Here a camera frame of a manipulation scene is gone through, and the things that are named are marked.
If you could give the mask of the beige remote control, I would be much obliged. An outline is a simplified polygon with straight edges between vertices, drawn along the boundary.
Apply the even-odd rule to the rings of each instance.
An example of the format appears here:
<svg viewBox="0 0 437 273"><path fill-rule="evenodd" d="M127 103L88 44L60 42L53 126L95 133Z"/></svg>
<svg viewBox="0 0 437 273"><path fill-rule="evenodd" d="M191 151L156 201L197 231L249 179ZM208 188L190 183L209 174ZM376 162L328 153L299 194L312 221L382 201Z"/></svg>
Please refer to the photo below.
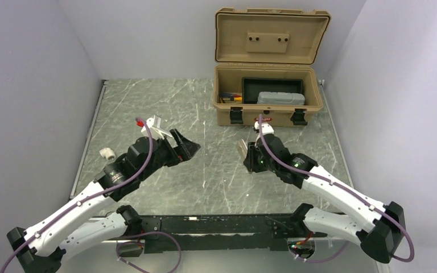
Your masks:
<svg viewBox="0 0 437 273"><path fill-rule="evenodd" d="M248 154L248 144L244 139L239 139L237 142L237 151L242 161L244 161Z"/></svg>

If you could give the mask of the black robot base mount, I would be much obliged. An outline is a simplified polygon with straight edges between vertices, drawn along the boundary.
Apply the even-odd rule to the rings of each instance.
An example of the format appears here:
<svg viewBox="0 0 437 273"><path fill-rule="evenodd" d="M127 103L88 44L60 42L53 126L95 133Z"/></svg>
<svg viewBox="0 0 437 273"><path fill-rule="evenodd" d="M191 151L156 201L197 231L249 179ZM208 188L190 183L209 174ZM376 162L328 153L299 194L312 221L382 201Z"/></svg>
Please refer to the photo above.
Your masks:
<svg viewBox="0 0 437 273"><path fill-rule="evenodd" d="M311 232L290 213L145 216L141 228L121 240L140 240L146 254L183 251L268 249L310 240Z"/></svg>

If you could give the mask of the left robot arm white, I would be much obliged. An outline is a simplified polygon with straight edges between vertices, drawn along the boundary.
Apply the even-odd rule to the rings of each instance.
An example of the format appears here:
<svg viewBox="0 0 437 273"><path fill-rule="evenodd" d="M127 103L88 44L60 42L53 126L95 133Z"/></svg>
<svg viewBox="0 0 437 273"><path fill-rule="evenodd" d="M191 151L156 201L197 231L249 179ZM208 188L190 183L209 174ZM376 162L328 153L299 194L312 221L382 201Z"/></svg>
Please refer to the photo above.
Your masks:
<svg viewBox="0 0 437 273"><path fill-rule="evenodd" d="M120 206L103 220L88 224L99 211L116 204L137 190L140 183L162 167L191 160L201 146L170 130L166 136L143 136L126 153L106 165L75 198L55 213L26 229L15 227L7 234L25 272L57 272L61 264L112 238L135 238L143 231L142 219L130 205Z"/></svg>

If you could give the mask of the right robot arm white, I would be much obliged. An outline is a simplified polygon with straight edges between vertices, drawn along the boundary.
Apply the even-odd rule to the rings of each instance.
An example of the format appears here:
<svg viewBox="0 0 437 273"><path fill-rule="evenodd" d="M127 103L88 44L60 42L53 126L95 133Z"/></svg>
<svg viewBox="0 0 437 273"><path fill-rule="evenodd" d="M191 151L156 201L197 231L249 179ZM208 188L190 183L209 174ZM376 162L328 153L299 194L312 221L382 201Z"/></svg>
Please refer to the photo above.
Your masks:
<svg viewBox="0 0 437 273"><path fill-rule="evenodd" d="M238 142L243 165L250 173L269 171L282 182L311 192L338 208L330 213L311 204L302 204L291 216L291 230L298 236L324 233L360 246L377 262L392 259L411 262L413 241L406 230L405 212L400 204L385 204L351 188L334 177L311 157L291 153L274 134L254 142Z"/></svg>

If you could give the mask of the white PVC elbow fitting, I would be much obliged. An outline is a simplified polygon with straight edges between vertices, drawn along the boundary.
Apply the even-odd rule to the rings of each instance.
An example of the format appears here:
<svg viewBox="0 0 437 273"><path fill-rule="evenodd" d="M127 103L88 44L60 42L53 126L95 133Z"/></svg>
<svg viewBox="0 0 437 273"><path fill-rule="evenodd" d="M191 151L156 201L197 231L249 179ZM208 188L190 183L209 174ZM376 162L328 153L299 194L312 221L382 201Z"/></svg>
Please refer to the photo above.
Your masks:
<svg viewBox="0 0 437 273"><path fill-rule="evenodd" d="M106 160L114 160L116 158L116 154L109 147L102 148L101 150L99 150L99 153L100 156Z"/></svg>

